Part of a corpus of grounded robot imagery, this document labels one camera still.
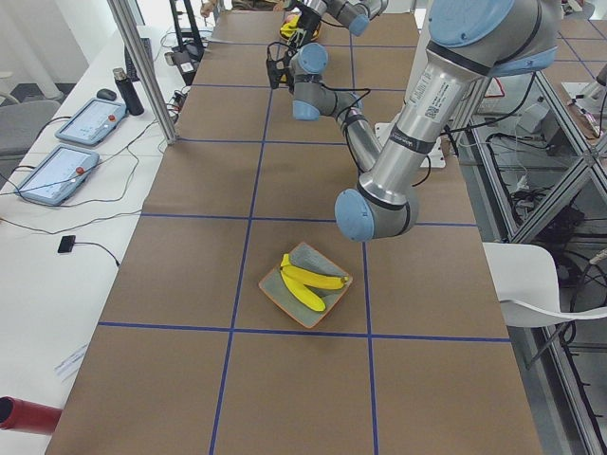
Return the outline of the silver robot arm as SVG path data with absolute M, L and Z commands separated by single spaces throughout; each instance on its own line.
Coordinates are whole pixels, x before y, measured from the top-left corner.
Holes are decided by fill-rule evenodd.
M 287 1 L 301 15 L 289 45 L 297 120 L 334 118 L 359 167 L 358 184 L 339 194 L 341 233 L 357 242 L 398 236 L 416 221 L 415 174 L 470 85 L 482 78 L 535 72 L 557 52 L 558 1 L 435 1 L 428 13 L 427 64 L 384 142 L 378 141 L 353 93 L 322 82 L 328 63 L 312 36 L 325 13 L 360 35 L 387 7 L 384 1 Z
M 387 0 L 369 1 L 341 1 L 341 0 L 319 0 L 319 1 L 296 1 L 295 7 L 300 10 L 302 16 L 311 20 L 311 24 L 317 26 L 324 15 L 329 15 L 348 31 L 360 36 L 370 22 L 379 16 L 388 6 Z

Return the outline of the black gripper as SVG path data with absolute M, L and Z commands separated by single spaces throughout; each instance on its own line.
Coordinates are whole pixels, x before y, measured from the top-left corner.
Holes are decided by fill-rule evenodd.
M 314 34 L 321 23 L 322 12 L 306 6 L 299 6 L 299 11 L 300 17 L 296 29 L 303 33 Z

